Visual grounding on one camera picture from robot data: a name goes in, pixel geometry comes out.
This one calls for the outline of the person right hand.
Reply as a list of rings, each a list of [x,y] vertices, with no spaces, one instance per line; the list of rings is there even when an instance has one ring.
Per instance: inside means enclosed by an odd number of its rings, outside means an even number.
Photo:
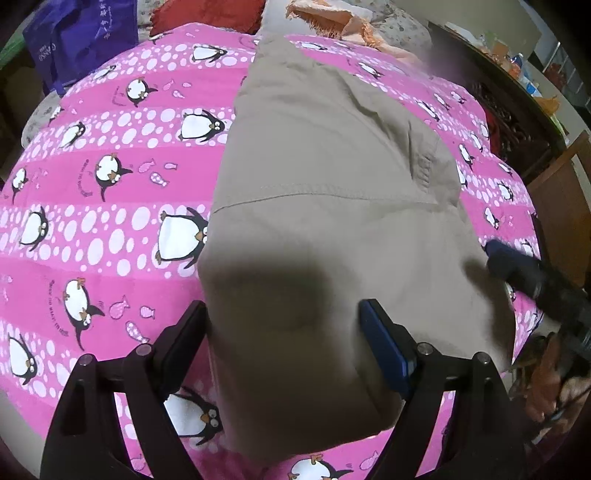
[[[561,342],[557,334],[549,340],[547,348],[532,378],[526,395],[525,410],[535,422],[548,420],[560,407],[565,408],[563,418],[575,418],[590,393],[590,376],[562,380],[558,372]]]

